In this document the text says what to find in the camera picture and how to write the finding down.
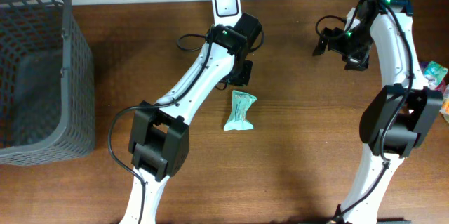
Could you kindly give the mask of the pink purple snack packet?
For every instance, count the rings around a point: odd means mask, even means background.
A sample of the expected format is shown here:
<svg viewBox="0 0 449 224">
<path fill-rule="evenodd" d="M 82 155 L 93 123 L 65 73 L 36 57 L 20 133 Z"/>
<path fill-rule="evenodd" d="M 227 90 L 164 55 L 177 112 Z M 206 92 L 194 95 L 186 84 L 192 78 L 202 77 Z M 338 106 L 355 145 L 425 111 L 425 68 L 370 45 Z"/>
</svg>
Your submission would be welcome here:
<svg viewBox="0 0 449 224">
<path fill-rule="evenodd" d="M 440 84 L 436 87 L 436 90 L 440 91 L 441 93 L 445 93 L 446 88 L 447 88 L 447 83 L 445 82 L 445 79 L 442 79 Z"/>
</svg>

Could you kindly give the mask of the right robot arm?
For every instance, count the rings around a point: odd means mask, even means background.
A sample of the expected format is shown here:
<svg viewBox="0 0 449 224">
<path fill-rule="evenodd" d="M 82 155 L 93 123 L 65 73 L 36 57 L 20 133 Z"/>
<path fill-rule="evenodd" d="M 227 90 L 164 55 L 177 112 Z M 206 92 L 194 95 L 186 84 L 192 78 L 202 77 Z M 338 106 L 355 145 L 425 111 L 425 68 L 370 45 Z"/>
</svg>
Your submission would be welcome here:
<svg viewBox="0 0 449 224">
<path fill-rule="evenodd" d="M 346 70 L 364 71 L 377 49 L 382 89 L 362 114 L 361 163 L 349 194 L 330 223 L 377 223 L 377 213 L 397 168 L 418 148 L 443 104 L 429 87 L 414 47 L 410 0 L 358 0 L 341 19 L 344 28 L 316 30 L 315 56 L 334 51 Z"/>
</svg>

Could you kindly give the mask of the light green wipes packet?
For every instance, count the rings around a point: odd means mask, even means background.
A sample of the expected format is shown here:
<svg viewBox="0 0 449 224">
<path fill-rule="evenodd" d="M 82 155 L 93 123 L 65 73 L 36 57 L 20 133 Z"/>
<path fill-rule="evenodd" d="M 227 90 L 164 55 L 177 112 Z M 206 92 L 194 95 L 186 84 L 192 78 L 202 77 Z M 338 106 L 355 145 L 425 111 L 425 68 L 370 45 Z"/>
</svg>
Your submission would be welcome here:
<svg viewBox="0 0 449 224">
<path fill-rule="evenodd" d="M 232 108 L 230 116 L 224 125 L 225 131 L 246 131 L 254 129 L 254 126 L 246 119 L 247 111 L 257 98 L 242 91 L 232 91 Z"/>
</svg>

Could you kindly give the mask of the teal tissue pack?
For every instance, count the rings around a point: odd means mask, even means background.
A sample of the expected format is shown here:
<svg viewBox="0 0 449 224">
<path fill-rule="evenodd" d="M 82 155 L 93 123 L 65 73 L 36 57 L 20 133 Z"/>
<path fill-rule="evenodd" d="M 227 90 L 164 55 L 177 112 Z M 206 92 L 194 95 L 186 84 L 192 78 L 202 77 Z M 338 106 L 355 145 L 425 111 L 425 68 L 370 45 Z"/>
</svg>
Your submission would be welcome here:
<svg viewBox="0 0 449 224">
<path fill-rule="evenodd" d="M 448 68 L 431 61 L 427 64 L 423 71 L 424 77 L 428 80 L 429 85 L 437 87 L 448 73 Z"/>
</svg>

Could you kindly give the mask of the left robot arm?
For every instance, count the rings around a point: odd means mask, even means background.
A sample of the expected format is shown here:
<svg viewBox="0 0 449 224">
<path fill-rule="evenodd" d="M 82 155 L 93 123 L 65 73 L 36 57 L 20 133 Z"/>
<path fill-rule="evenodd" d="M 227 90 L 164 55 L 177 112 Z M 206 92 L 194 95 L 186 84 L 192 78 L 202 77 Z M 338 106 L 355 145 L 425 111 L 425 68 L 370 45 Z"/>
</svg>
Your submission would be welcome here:
<svg viewBox="0 0 449 224">
<path fill-rule="evenodd" d="M 246 86 L 252 62 L 249 53 L 263 39 L 260 21 L 244 13 L 234 25 L 212 25 L 194 64 L 154 104 L 141 102 L 118 113 L 133 112 L 128 151 L 133 186 L 122 223 L 154 223 L 168 180 L 189 153 L 189 125 L 209 93 L 220 83 Z"/>
</svg>

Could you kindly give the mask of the orange tissue pack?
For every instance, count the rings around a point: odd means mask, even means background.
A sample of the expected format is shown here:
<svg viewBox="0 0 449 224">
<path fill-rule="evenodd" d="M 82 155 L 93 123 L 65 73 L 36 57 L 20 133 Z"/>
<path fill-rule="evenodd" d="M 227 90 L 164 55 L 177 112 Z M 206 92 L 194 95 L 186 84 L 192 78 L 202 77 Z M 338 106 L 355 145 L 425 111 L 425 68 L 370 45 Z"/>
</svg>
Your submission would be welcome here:
<svg viewBox="0 0 449 224">
<path fill-rule="evenodd" d="M 443 118 L 445 119 L 445 121 L 447 123 L 449 123 L 448 110 L 449 110 L 449 98 L 448 98 L 447 95 L 444 95 L 443 96 L 443 104 L 442 104 L 442 107 L 440 109 L 440 113 L 443 115 Z"/>
</svg>

